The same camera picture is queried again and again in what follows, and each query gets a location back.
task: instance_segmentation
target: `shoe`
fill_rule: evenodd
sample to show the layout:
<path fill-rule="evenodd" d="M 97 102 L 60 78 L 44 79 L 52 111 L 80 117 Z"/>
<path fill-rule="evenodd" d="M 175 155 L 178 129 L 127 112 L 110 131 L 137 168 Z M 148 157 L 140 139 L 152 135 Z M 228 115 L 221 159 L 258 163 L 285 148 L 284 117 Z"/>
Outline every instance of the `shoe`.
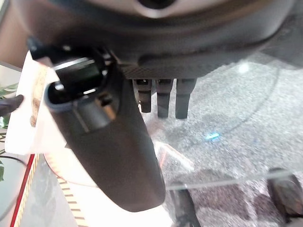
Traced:
<path fill-rule="evenodd" d="M 201 227 L 196 216 L 194 202 L 188 190 L 173 190 L 170 195 L 175 208 L 174 227 Z"/>
<path fill-rule="evenodd" d="M 270 169 L 269 172 L 285 171 L 281 168 Z M 267 188 L 271 200 L 282 215 L 285 223 L 290 218 L 303 218 L 303 191 L 294 174 L 269 179 Z"/>

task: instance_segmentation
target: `speckled gray carpet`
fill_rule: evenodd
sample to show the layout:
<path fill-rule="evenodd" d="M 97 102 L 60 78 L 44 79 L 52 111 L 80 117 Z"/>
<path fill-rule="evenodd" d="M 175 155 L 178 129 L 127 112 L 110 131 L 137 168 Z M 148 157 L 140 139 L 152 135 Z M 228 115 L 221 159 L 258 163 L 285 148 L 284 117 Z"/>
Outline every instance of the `speckled gray carpet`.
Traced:
<path fill-rule="evenodd" d="M 174 117 L 175 87 L 168 119 L 157 118 L 157 99 L 153 95 L 152 113 L 143 114 L 148 131 L 154 142 L 175 149 L 158 151 L 165 182 L 168 188 L 178 186 L 173 184 L 175 181 L 192 188 L 202 226 L 281 225 L 265 180 L 200 186 L 258 179 L 272 167 L 301 170 L 302 88 L 303 70 L 257 53 L 200 78 L 186 120 Z M 212 133 L 220 136 L 206 139 Z M 168 196 L 166 205 L 173 210 L 169 200 Z"/>

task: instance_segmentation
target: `red stripe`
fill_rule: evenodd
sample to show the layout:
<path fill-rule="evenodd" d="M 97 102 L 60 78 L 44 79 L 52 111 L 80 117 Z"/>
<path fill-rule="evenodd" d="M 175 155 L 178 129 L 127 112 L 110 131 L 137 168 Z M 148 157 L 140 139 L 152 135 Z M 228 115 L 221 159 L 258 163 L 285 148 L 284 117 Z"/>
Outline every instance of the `red stripe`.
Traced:
<path fill-rule="evenodd" d="M 19 195 L 17 197 L 17 202 L 16 202 L 13 218 L 12 218 L 11 223 L 10 223 L 10 227 L 14 227 L 14 225 L 15 225 L 16 218 L 17 218 L 17 213 L 18 213 L 18 210 L 20 208 L 20 204 L 21 204 L 21 201 L 22 201 L 22 196 L 23 196 L 23 193 L 24 193 L 25 186 L 27 184 L 27 179 L 28 179 L 28 176 L 30 174 L 29 171 L 30 171 L 30 168 L 32 167 L 34 158 L 35 158 L 34 154 L 30 155 L 30 157 L 29 157 L 29 161 L 28 161 L 28 164 L 27 164 L 27 169 L 25 170 L 25 173 L 24 173 L 23 181 L 22 181 L 22 184 L 21 184 Z"/>

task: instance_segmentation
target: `striped fabric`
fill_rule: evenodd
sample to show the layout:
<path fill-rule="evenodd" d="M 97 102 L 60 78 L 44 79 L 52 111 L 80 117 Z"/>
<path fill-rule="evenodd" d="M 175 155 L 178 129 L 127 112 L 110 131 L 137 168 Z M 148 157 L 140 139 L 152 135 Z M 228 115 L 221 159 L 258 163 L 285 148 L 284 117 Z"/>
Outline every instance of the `striped fabric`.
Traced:
<path fill-rule="evenodd" d="M 67 201 L 68 205 L 70 206 L 71 212 L 72 212 L 73 216 L 75 217 L 78 227 L 89 227 L 80 210 L 80 207 L 77 203 L 76 198 L 74 197 L 74 195 L 71 192 L 69 184 L 64 179 L 62 179 L 58 176 L 57 176 L 57 179 L 58 179 L 60 187 L 63 191 L 63 194 L 66 198 L 66 201 Z"/>
<path fill-rule="evenodd" d="M 10 227 L 19 227 L 23 215 L 23 210 L 27 201 L 30 185 L 33 181 L 34 173 L 38 164 L 39 154 L 31 155 L 24 179 L 21 185 L 20 193 L 17 199 L 15 211 Z"/>

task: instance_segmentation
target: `green plant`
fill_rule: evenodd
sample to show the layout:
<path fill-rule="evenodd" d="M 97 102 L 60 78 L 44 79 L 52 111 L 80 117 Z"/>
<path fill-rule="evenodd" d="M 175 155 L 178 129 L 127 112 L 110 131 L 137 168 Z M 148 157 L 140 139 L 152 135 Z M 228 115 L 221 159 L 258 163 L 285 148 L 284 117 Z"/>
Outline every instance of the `green plant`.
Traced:
<path fill-rule="evenodd" d="M 13 84 L 7 87 L 0 87 L 0 99 L 5 99 L 5 96 L 10 95 L 16 92 L 18 84 Z M 0 117 L 0 128 L 7 129 L 9 124 L 9 117 L 10 115 L 1 116 Z M 0 142 L 4 142 L 6 137 L 6 132 L 0 133 Z M 0 156 L 5 153 L 5 150 L 0 150 Z M 0 161 L 0 182 L 4 181 L 4 164 Z"/>
<path fill-rule="evenodd" d="M 3 175 L 4 175 L 4 165 L 3 165 L 3 163 L 0 161 L 0 182 L 1 182 L 1 181 L 4 181 Z"/>
<path fill-rule="evenodd" d="M 18 83 L 9 85 L 7 87 L 0 87 L 0 99 L 5 99 L 5 96 L 16 92 L 17 87 L 18 87 Z M 9 115 L 1 116 L 0 117 L 0 128 L 7 129 L 8 124 L 9 124 Z"/>

